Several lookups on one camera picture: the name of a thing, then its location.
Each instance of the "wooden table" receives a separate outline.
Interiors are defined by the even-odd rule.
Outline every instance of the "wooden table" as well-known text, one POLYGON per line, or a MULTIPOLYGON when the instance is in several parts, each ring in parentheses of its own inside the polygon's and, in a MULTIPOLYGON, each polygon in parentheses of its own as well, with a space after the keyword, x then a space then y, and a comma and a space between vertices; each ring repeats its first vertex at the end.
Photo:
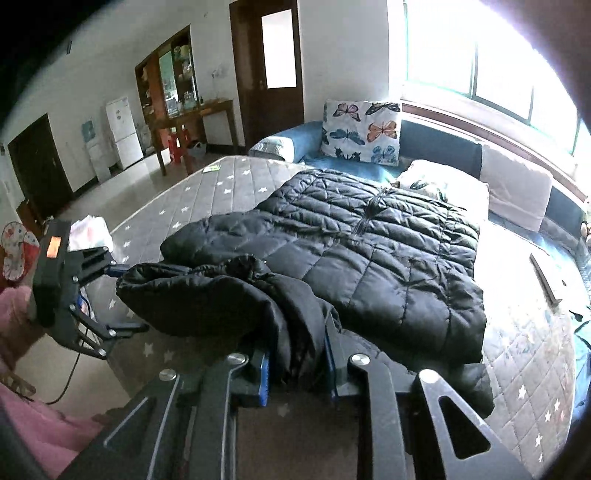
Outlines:
POLYGON ((229 100, 213 100, 199 105, 193 110, 188 110, 180 115, 174 117, 158 118, 150 125, 150 132, 152 134, 152 144, 156 148, 156 155, 158 156, 158 163, 160 163, 160 170, 162 175, 166 175, 166 168, 164 167, 164 160, 162 152, 157 147, 158 130, 176 128, 178 140, 181 144, 181 154, 184 158, 185 169, 187 175, 193 173, 192 162, 187 158, 187 140, 183 135, 183 125, 194 122, 198 118, 213 115, 214 113, 226 112, 228 118, 228 126, 230 128, 230 136, 232 137, 232 145, 234 146, 234 153, 238 152, 238 135, 236 133, 236 119, 234 118, 233 102, 229 100))

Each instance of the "sofa armrest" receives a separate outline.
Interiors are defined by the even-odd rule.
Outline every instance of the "sofa armrest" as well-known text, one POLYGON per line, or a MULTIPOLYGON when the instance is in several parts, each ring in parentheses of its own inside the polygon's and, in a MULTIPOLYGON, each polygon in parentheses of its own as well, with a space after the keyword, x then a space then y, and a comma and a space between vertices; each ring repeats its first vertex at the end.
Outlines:
POLYGON ((248 154, 298 163, 304 155, 318 152, 321 140, 322 122, 308 122, 263 138, 248 154))

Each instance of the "metal screw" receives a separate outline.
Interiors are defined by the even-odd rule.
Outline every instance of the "metal screw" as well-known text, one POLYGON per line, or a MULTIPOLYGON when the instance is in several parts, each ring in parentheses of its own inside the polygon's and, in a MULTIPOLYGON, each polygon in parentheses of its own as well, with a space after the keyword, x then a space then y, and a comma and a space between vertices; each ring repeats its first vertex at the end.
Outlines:
POLYGON ((369 364, 369 357, 365 355, 365 353, 356 353, 351 355, 351 363, 357 367, 364 367, 365 365, 369 364))
POLYGON ((163 382, 170 382, 177 378, 177 373, 172 368, 165 368, 158 374, 158 378, 163 382))
POLYGON ((226 359, 232 365, 242 365, 244 362, 246 362, 246 355, 243 355, 241 353, 230 353, 230 355, 228 355, 226 359))
POLYGON ((435 383, 439 380, 439 374, 435 370, 422 370, 419 372, 418 376, 425 383, 435 383))

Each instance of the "table leg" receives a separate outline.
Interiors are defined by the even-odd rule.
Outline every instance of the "table leg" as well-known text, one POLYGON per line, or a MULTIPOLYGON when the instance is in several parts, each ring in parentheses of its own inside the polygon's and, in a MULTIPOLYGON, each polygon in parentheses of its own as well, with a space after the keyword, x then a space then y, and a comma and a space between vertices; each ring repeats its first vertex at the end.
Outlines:
POLYGON ((193 173, 193 162, 189 158, 189 152, 187 151, 187 139, 184 136, 183 124, 177 123, 177 137, 181 144, 181 155, 183 156, 183 162, 185 164, 185 170, 187 171, 187 177, 193 173))
POLYGON ((164 159, 162 158, 162 152, 160 151, 160 142, 156 139, 156 130, 151 130, 152 134, 152 145, 156 150, 156 156, 158 157, 158 163, 160 164, 160 171, 162 175, 166 176, 166 167, 164 166, 164 159))
POLYGON ((232 104, 226 110, 228 117, 228 127, 230 128, 230 136, 232 137, 232 145, 234 146, 234 154, 238 153, 238 134, 236 133, 236 119, 234 118, 234 107, 232 104))

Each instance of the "refrigerator door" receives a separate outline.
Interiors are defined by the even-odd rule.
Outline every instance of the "refrigerator door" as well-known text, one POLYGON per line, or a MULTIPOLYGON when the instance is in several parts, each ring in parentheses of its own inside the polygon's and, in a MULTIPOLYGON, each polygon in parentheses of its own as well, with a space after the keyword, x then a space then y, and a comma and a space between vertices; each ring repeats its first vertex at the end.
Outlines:
POLYGON ((127 97, 107 103, 106 110, 115 142, 135 133, 134 119, 131 116, 131 108, 129 108, 127 97))
POLYGON ((127 168, 132 163, 144 158, 142 147, 139 146, 138 135, 135 132, 123 140, 119 140, 116 146, 121 168, 127 168))

